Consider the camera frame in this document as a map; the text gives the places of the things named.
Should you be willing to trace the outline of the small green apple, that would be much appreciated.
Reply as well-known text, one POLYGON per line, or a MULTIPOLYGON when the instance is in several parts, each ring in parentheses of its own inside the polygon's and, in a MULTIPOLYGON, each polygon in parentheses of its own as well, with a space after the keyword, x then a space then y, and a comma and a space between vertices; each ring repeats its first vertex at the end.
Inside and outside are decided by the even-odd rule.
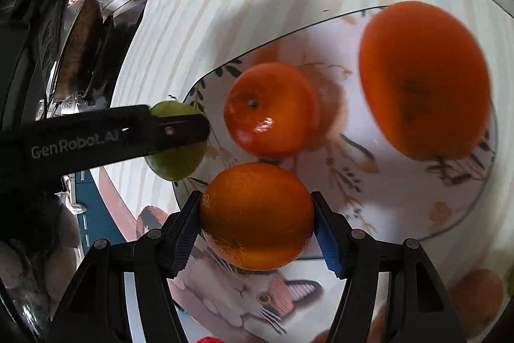
MULTIPOLYGON (((152 108, 153 116, 174 117, 183 115, 201 115, 201 112, 189 104, 177 100, 161 101, 152 108)), ((145 156, 147 165, 155 174, 165 180, 178 182, 191 175, 204 158, 207 141, 171 148, 162 152, 145 156)))

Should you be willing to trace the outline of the light red apple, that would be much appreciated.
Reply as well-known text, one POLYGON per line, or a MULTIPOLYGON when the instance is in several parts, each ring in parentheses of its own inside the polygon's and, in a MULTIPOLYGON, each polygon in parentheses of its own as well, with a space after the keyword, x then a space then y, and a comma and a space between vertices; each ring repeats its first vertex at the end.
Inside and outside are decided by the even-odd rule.
POLYGON ((461 278, 448 294, 467 339, 478 337, 498 315, 503 303, 503 282, 488 269, 479 269, 461 278))

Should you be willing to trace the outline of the small mandarin orange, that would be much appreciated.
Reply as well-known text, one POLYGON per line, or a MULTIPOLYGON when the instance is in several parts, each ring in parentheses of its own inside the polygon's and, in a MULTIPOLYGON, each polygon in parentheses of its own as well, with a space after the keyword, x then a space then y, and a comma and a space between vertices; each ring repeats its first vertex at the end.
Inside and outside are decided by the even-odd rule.
POLYGON ((223 117, 231 139, 265 160, 281 160, 309 146, 320 127, 317 91, 291 64, 257 64, 235 80, 223 117))

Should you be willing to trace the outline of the large orange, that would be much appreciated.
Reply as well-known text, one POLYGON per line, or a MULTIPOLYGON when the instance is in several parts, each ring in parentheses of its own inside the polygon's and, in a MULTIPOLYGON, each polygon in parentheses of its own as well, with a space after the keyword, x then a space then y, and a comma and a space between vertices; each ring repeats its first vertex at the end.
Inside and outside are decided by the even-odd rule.
POLYGON ((466 158, 491 115, 483 51, 455 16, 405 1, 375 15, 361 36, 359 74, 385 139, 417 161, 466 158))

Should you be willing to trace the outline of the blue kitchen cabinet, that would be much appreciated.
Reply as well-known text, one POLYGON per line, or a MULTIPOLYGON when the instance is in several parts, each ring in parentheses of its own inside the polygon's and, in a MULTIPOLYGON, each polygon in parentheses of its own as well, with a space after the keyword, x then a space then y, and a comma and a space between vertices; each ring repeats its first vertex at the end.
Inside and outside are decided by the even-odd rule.
POLYGON ((75 174, 75 192, 77 203, 84 207, 84 211, 77 214, 84 252, 97 239, 107 239, 114 245, 124 243, 126 240, 108 212, 89 171, 75 174))

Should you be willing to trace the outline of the steel pan on stove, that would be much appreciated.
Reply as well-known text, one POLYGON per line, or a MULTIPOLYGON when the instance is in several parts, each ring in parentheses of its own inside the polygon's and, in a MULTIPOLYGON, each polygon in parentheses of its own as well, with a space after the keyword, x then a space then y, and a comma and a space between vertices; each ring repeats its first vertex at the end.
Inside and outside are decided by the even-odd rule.
POLYGON ((98 44, 103 32, 103 17, 98 0, 81 0, 77 15, 65 38, 58 61, 58 75, 53 100, 63 102, 68 97, 85 93, 96 68, 98 44))

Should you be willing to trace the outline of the striped cat table mat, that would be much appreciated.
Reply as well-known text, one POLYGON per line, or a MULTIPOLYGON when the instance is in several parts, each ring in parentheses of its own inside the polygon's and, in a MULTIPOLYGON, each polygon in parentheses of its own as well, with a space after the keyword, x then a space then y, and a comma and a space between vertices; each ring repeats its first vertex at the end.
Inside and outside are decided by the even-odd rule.
POLYGON ((249 156, 230 139, 225 97, 251 65, 297 65, 323 97, 325 135, 282 162, 323 193, 351 225, 376 239, 422 241, 444 283, 485 268, 504 282, 513 269, 513 19, 492 0, 416 0, 461 21, 492 75, 497 119, 482 144, 451 164, 400 155, 383 137, 361 92, 362 31, 381 9, 406 0, 148 0, 114 91, 113 104, 177 97, 212 124, 207 153, 178 183, 141 159, 108 165, 96 183, 117 228, 133 240, 163 224, 193 190, 249 156))

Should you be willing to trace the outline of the floral ceramic plate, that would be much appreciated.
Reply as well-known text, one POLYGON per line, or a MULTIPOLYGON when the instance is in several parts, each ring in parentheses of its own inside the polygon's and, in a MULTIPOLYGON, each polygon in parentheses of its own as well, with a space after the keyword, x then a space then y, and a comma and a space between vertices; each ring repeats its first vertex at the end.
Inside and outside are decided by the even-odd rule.
POLYGON ((308 150, 280 160, 307 189, 375 239, 430 239, 459 224, 474 209, 492 174, 498 121, 461 160, 416 161, 396 150, 379 129, 361 90, 359 44, 377 8, 358 10, 265 43, 201 77, 186 103, 211 125, 207 152, 195 172, 173 185, 176 201, 204 190, 221 171, 252 156, 230 138, 223 118, 226 96, 242 72, 260 61, 297 66, 323 101, 323 136, 308 150))

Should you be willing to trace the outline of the black stove top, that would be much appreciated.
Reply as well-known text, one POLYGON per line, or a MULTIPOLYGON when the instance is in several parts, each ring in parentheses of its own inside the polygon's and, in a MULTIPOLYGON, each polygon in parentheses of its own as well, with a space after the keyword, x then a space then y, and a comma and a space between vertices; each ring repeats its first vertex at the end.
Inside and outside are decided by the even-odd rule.
POLYGON ((53 100, 54 90, 58 75, 58 61, 64 46, 65 38, 71 28, 78 7, 72 5, 65 10, 64 34, 62 37, 57 63, 50 74, 49 92, 46 94, 50 104, 62 104, 70 99, 78 104, 80 109, 103 109, 111 105, 116 81, 125 60, 131 41, 141 22, 142 10, 137 8, 133 16, 129 16, 127 22, 123 22, 120 16, 103 16, 103 32, 98 44, 96 55, 96 68, 92 73, 92 79, 85 93, 68 97, 63 102, 53 100))

